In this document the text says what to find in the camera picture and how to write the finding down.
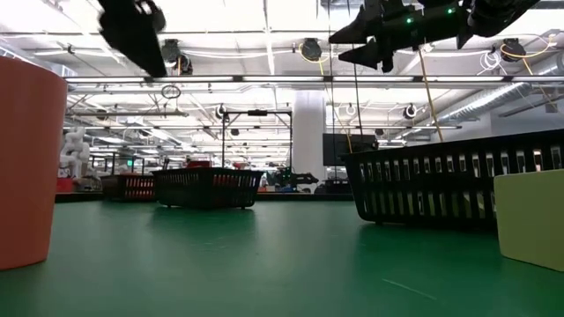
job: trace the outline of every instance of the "ceiling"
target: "ceiling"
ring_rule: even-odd
[[[293,51],[305,38],[319,39],[324,55],[329,57],[327,44],[330,30],[336,31],[348,25],[356,16],[346,7],[335,7],[328,11],[318,0],[206,0],[178,1],[157,0],[167,18],[167,28],[159,35],[165,39],[178,39],[183,52],[194,66],[194,75],[352,75],[354,66],[340,62],[339,52],[350,49],[347,45],[331,48],[332,57],[327,58],[321,69],[319,63],[308,63]],[[0,47],[17,48],[22,54],[35,56],[42,61],[63,64],[81,77],[123,77],[143,76],[144,72],[114,51],[98,35],[100,6],[94,0],[19,0],[10,1],[0,11]],[[529,60],[537,63],[558,52],[564,45],[560,32],[562,11],[531,10],[499,36],[484,39],[472,38],[462,50],[456,50],[454,40],[438,41],[425,46],[427,75],[493,75],[505,70],[516,74],[524,70],[522,63],[507,63],[485,60],[492,46],[499,47],[504,38],[520,39],[528,54],[545,50],[544,54]],[[75,54],[70,54],[71,47]],[[390,75],[421,75],[421,63],[416,53],[409,49],[398,51],[394,57],[395,68]],[[381,75],[379,70],[358,66],[358,75]],[[228,110],[243,111],[254,108],[271,110],[291,109],[296,87],[263,85],[243,87],[238,84],[214,85],[213,93],[206,85],[192,85],[193,93],[183,93],[177,100],[163,100],[158,93],[149,94],[71,94],[69,107],[73,114],[95,112],[100,109],[120,112],[149,114],[156,109],[179,111],[189,116],[146,116],[142,124],[158,126],[213,126],[219,120],[214,116],[218,105]],[[464,98],[474,89],[464,87],[433,88],[431,98],[439,109],[449,107]],[[335,88],[333,103],[327,98],[327,105],[337,108],[337,115],[343,122],[354,123],[356,113],[347,113],[349,105],[360,103],[361,117],[365,124],[402,124],[402,111],[406,105],[427,106],[427,92],[423,85],[417,88],[366,88],[358,91],[353,86]],[[328,122],[331,122],[331,108],[328,108]],[[87,126],[124,126],[139,123],[119,123],[115,117],[100,121],[92,116],[70,115],[69,124]],[[240,125],[278,126],[276,129],[241,131],[231,139],[287,140],[289,131],[280,118],[272,115],[261,117],[242,116]],[[89,134],[107,133],[106,130]],[[217,134],[220,131],[165,130],[154,136],[156,144],[219,146]],[[124,130],[112,136],[127,141],[125,144],[147,144],[137,130]],[[287,155],[284,143],[271,143],[271,147],[242,147],[248,157],[255,159],[281,159]]]

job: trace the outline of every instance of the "orange cylinder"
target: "orange cylinder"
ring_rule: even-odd
[[[67,84],[0,57],[0,269],[47,259]]]

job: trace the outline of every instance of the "green floor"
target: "green floor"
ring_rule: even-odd
[[[353,203],[60,204],[48,260],[0,272],[6,317],[561,317],[563,294],[492,235],[377,227]]]

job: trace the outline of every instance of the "white robot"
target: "white robot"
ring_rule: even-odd
[[[79,178],[82,176],[82,165],[88,163],[90,146],[84,142],[85,129],[72,128],[64,136],[64,147],[61,150],[59,178]]]

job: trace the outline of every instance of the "white column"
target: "white column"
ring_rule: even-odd
[[[325,180],[323,132],[325,131],[325,94],[322,91],[297,91],[293,103],[293,153],[295,173],[312,173]],[[313,193],[315,185],[300,185]]]

